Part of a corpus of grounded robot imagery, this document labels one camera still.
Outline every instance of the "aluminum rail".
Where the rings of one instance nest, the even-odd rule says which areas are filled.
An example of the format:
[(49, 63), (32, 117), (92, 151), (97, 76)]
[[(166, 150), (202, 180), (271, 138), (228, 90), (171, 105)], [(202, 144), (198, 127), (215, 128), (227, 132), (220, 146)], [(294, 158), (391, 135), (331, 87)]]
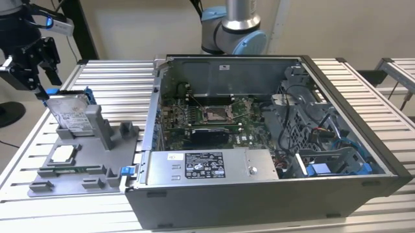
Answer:
[[(347, 63), (315, 59), (390, 150), (415, 175), (415, 126)], [(93, 90), (111, 123), (144, 126), (152, 87), (152, 62), (89, 61), (76, 66), (64, 87)], [(36, 177), (57, 138), (56, 120), (45, 111), (0, 175), (0, 229), (13, 232), (150, 232), (142, 229), (123, 194), (29, 198)], [(140, 132), (135, 161), (140, 160)], [(347, 218), (174, 231), (175, 233), (364, 233), (415, 231), (415, 181), (394, 195), (370, 200)]]

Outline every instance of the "blue latch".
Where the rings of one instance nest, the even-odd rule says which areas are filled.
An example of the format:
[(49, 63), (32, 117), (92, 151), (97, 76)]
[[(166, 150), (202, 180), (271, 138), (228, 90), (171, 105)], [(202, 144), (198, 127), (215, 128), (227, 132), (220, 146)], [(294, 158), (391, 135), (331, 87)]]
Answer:
[(121, 176), (132, 176), (136, 172), (136, 167), (125, 166), (121, 168)]

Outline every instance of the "sticker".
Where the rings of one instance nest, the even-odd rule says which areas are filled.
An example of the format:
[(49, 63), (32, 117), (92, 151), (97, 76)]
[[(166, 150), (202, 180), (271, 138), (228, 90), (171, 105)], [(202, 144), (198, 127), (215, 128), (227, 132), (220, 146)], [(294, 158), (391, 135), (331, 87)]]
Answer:
[(222, 152), (186, 153), (184, 176), (188, 179), (226, 178)]
[(68, 130), (72, 132), (91, 131), (92, 126), (88, 121), (85, 113), (71, 112), (71, 113), (59, 113), (60, 119), (65, 123)]
[(183, 160), (184, 154), (182, 153), (168, 153), (167, 160)]
[(230, 70), (231, 69), (231, 65), (220, 65), (219, 66), (219, 70)]

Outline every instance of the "white wall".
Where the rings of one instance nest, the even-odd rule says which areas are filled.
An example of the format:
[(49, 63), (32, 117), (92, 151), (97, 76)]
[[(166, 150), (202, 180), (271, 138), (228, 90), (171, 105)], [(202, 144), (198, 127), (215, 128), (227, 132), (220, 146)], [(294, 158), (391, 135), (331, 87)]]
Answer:
[[(262, 29), (271, 34), (278, 0), (258, 0)], [(200, 52), (202, 27), (188, 0), (83, 0), (100, 59), (151, 60), (155, 54)], [(204, 8), (224, 0), (203, 0)]]
[(414, 0), (288, 0), (275, 54), (344, 57), (374, 69), (382, 57), (415, 57)]
[[(49, 0), (31, 0), (32, 3), (52, 9), (52, 4)], [(68, 42), (67, 42), (67, 37), (57, 34), (48, 32), (45, 30), (41, 30), (43, 36), (51, 36), (55, 38), (56, 42), (56, 48), (60, 56), (61, 63), (57, 65), (59, 68), (59, 77), (61, 81), (64, 82), (68, 78), (68, 75), (71, 74), (73, 67), (76, 65), (75, 57), (72, 55), (72, 52), (69, 50)], [(75, 50), (75, 53), (77, 55), (77, 58), (80, 58), (79, 52), (77, 52), (77, 47), (76, 43), (69, 37), (69, 42), (72, 43), (72, 47)], [(44, 88), (51, 88), (56, 87), (51, 85), (51, 82), (44, 74), (44, 71), (40, 69), (40, 81), (44, 86)], [(36, 100), (35, 94), (27, 91), (17, 91), (1, 78), (0, 78), (0, 102), (5, 101), (29, 101), (29, 100)]]

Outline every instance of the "black pole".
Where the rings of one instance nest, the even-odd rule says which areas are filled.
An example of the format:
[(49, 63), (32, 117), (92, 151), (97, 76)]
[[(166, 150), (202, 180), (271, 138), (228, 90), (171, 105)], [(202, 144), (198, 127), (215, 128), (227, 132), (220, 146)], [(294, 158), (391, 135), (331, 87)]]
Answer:
[(65, 0), (61, 5), (65, 17), (73, 21), (73, 39), (80, 56), (84, 60), (97, 60), (97, 52), (80, 0)]

